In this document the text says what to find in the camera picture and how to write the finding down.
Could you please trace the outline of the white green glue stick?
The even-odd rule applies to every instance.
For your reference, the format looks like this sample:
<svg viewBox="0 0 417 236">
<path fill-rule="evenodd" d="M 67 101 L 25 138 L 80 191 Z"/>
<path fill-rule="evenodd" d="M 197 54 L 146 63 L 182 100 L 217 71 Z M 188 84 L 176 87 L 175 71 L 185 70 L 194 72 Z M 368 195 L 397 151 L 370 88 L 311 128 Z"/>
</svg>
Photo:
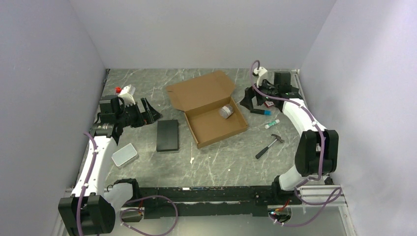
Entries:
<svg viewBox="0 0 417 236">
<path fill-rule="evenodd" d="M 267 123 L 267 124 L 265 125 L 265 129 L 269 129 L 269 128 L 271 128 L 271 127 L 273 127 L 273 126 L 277 125 L 279 122 L 280 122 L 280 120 L 279 120 L 279 119 L 276 119 L 276 120 L 274 120 L 274 121 L 271 121 L 271 122 L 269 122 L 269 123 Z"/>
</svg>

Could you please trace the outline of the brown cardboard box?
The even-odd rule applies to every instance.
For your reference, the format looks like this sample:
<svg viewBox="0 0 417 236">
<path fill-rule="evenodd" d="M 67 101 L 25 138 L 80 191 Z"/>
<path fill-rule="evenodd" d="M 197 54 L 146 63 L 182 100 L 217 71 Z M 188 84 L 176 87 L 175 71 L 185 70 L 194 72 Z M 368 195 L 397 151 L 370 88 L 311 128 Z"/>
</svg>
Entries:
<svg viewBox="0 0 417 236">
<path fill-rule="evenodd" d="M 234 82 L 221 70 L 166 86 L 172 106 L 184 112 L 198 149 L 247 130 L 248 123 L 232 98 L 234 89 Z M 219 114 L 226 104 L 234 109 L 228 119 Z"/>
</svg>

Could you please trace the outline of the small red white card box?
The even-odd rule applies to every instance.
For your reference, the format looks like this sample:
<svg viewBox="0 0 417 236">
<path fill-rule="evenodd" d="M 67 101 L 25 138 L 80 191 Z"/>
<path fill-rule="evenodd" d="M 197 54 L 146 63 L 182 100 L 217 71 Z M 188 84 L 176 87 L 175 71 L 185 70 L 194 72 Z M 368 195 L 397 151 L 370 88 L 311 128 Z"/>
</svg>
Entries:
<svg viewBox="0 0 417 236">
<path fill-rule="evenodd" d="M 269 107 L 274 106 L 274 103 L 272 101 L 265 101 L 264 105 L 269 108 Z"/>
</svg>

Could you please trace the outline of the black blue marker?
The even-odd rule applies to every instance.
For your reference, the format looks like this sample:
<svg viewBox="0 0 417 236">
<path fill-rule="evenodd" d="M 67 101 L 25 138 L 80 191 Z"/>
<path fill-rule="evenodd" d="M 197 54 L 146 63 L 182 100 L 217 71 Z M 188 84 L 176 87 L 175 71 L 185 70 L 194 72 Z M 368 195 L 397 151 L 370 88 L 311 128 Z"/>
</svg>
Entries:
<svg viewBox="0 0 417 236">
<path fill-rule="evenodd" d="M 267 115 L 267 116 L 271 115 L 271 111 L 262 110 L 262 109 L 251 109 L 250 113 L 259 114 L 259 115 Z"/>
</svg>

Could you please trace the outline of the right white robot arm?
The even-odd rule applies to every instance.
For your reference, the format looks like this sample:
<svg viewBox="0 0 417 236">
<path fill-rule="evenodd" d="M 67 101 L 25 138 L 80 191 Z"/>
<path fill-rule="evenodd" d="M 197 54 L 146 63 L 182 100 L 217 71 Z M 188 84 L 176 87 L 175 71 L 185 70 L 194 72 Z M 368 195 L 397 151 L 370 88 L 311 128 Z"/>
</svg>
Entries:
<svg viewBox="0 0 417 236">
<path fill-rule="evenodd" d="M 258 106 L 272 102 L 292 122 L 300 136 L 294 165 L 278 176 L 279 186 L 271 190 L 272 200 L 283 204 L 289 199 L 290 190 L 336 170 L 339 135 L 314 118 L 299 89 L 292 86 L 290 72 L 276 72 L 271 83 L 267 79 L 267 70 L 260 67 L 253 69 L 251 77 L 256 82 L 245 89 L 240 105 L 252 113 L 265 115 L 266 110 L 254 108 L 252 99 L 256 98 Z"/>
</svg>

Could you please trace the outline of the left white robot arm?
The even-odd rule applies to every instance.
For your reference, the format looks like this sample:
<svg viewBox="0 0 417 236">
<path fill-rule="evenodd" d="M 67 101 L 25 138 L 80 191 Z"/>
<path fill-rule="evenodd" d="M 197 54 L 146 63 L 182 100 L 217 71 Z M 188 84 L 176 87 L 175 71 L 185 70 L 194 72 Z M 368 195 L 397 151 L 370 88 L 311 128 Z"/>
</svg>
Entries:
<svg viewBox="0 0 417 236">
<path fill-rule="evenodd" d="M 105 192 L 112 156 L 124 128 L 142 127 L 162 118 L 146 98 L 141 98 L 144 111 L 135 100 L 106 95 L 99 101 L 97 122 L 85 133 L 89 138 L 88 154 L 81 175 L 69 197 L 59 201 L 58 210 L 71 236 L 101 235 L 112 232 L 116 213 L 127 204 L 136 206 L 141 200 L 137 180 L 117 180 Z"/>
</svg>

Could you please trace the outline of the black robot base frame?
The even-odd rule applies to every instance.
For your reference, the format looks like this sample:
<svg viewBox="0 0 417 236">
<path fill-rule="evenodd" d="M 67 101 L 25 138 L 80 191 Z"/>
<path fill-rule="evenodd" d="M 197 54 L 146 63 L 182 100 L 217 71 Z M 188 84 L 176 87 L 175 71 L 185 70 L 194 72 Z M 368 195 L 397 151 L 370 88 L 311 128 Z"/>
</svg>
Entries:
<svg viewBox="0 0 417 236">
<path fill-rule="evenodd" d="M 251 215 L 299 203 L 278 184 L 261 186 L 140 187 L 123 207 L 138 207 L 145 219 L 171 216 Z"/>
</svg>

